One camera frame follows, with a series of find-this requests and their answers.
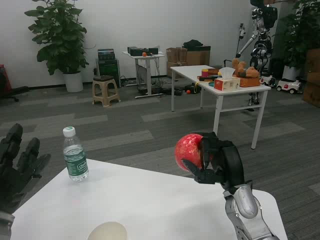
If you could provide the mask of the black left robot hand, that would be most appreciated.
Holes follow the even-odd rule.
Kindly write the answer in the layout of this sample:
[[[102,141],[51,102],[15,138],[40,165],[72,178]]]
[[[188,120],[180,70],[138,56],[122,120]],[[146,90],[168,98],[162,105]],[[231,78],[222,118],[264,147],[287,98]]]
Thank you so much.
[[[16,123],[0,141],[0,210],[8,214],[19,208],[26,194],[42,178],[51,159],[50,154],[39,156],[40,140],[34,137],[14,166],[22,135],[23,127]]]

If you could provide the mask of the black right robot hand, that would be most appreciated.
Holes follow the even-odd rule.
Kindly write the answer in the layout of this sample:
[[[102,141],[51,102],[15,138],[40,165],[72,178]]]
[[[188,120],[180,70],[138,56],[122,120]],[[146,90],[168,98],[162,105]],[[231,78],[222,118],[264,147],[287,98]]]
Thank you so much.
[[[225,190],[245,183],[237,147],[229,140],[220,140],[215,132],[194,132],[182,137],[174,154],[177,165],[193,174],[197,183],[219,183]]]

